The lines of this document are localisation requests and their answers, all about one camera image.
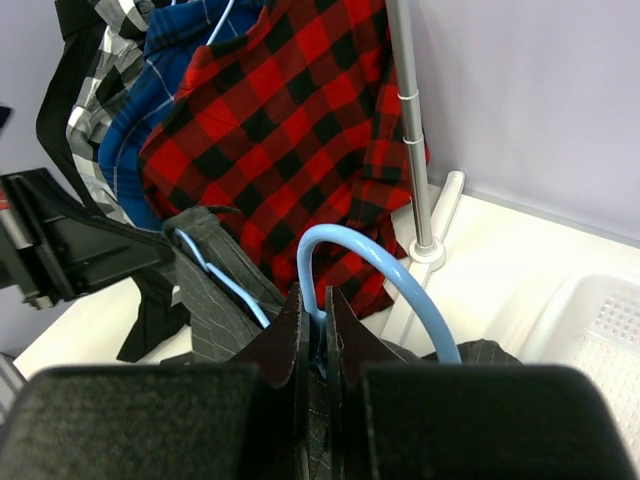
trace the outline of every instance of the black and white plaid shirt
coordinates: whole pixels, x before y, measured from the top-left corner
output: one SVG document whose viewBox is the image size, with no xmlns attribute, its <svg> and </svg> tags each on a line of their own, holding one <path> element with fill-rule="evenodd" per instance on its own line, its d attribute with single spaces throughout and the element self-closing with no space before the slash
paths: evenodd
<svg viewBox="0 0 640 480">
<path fill-rule="evenodd" d="M 98 147 L 144 66 L 142 53 L 154 3 L 152 0 L 88 1 L 107 28 L 71 111 L 67 139 L 76 168 L 93 199 L 109 217 L 131 223 L 100 171 Z"/>
</svg>

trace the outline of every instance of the pole base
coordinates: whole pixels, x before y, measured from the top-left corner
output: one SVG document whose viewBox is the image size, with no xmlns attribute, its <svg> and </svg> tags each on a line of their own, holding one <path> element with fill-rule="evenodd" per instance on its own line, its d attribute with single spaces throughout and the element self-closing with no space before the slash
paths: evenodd
<svg viewBox="0 0 640 480">
<path fill-rule="evenodd" d="M 446 250 L 444 240 L 456 213 L 460 197 L 462 196 L 464 180 L 463 172 L 450 172 L 433 211 L 433 216 L 431 219 L 424 219 L 424 221 L 431 221 L 434 242 L 436 244 L 435 250 L 425 255 L 420 251 L 415 240 L 409 248 L 409 254 L 411 256 L 409 273 L 411 273 L 425 289 L 431 273 L 438 270 L 445 263 Z M 404 297 L 398 296 L 391 309 L 387 323 L 382 330 L 381 337 L 397 345 L 404 345 L 414 320 L 416 320 L 416 318 L 413 309 Z"/>
</svg>

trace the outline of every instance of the red plaid shirt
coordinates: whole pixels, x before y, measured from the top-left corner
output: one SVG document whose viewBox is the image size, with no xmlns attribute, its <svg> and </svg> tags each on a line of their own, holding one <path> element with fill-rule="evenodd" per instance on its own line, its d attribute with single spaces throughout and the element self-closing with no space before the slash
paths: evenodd
<svg viewBox="0 0 640 480">
<path fill-rule="evenodd" d="M 229 205 L 223 226 L 276 286 L 319 223 L 359 230 L 402 257 L 390 212 L 409 202 L 407 150 L 384 0 L 267 0 L 247 35 L 197 50 L 176 104 L 141 152 L 163 217 Z M 339 286 L 360 317 L 389 306 L 353 253 L 314 253 L 318 299 Z"/>
</svg>

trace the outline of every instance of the black plastic part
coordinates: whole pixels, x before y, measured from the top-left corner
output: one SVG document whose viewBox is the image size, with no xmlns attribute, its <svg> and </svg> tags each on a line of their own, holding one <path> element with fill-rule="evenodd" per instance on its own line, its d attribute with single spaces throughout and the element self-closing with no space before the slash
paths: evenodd
<svg viewBox="0 0 640 480">
<path fill-rule="evenodd" d="M 327 377 L 330 399 L 330 443 L 332 478 L 340 480 L 345 475 L 345 455 L 354 441 L 354 429 L 347 428 L 346 419 L 353 413 L 350 392 L 360 383 L 368 365 L 380 362 L 397 362 L 399 357 L 373 335 L 353 313 L 342 292 L 327 289 Z M 359 403 L 355 408 L 359 415 Z M 360 435 L 356 429 L 355 436 Z"/>
<path fill-rule="evenodd" d="M 347 479 L 636 479 L 602 398 L 570 368 L 375 366 L 352 397 Z"/>
<path fill-rule="evenodd" d="M 0 479 L 308 478 L 309 321 L 294 290 L 223 365 L 39 374 L 9 416 Z"/>
<path fill-rule="evenodd" d="M 2 245 L 2 243 L 0 242 L 0 248 L 4 248 L 5 246 Z M 7 288 L 10 287 L 11 285 L 13 285 L 13 279 L 11 278 L 11 274 L 9 273 L 9 270 L 7 270 L 7 268 L 4 266 L 4 264 L 2 262 L 0 262 L 0 290 L 2 290 L 3 288 Z"/>
<path fill-rule="evenodd" d="M 31 246 L 16 248 L 0 228 L 0 259 L 25 300 L 70 301 L 142 269 L 173 261 L 160 235 L 92 215 L 46 169 L 0 177 L 11 215 Z"/>
</svg>

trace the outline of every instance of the white countertop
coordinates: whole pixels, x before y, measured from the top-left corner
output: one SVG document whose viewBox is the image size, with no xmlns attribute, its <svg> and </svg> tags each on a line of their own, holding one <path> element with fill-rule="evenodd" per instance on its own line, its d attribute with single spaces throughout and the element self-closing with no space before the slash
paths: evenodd
<svg viewBox="0 0 640 480">
<path fill-rule="evenodd" d="M 409 208 L 396 212 L 398 240 L 413 236 Z M 546 302 L 570 274 L 620 270 L 640 276 L 640 249 L 464 195 L 445 240 L 447 262 L 433 273 L 427 291 L 457 342 L 493 339 L 517 352 Z M 115 357 L 137 317 L 140 293 L 128 279 L 78 300 L 20 357 L 25 377 L 56 365 L 120 363 Z M 364 320 L 380 334 L 388 310 Z M 414 322 L 405 347 L 433 351 Z M 183 328 L 144 360 L 189 351 Z"/>
</svg>

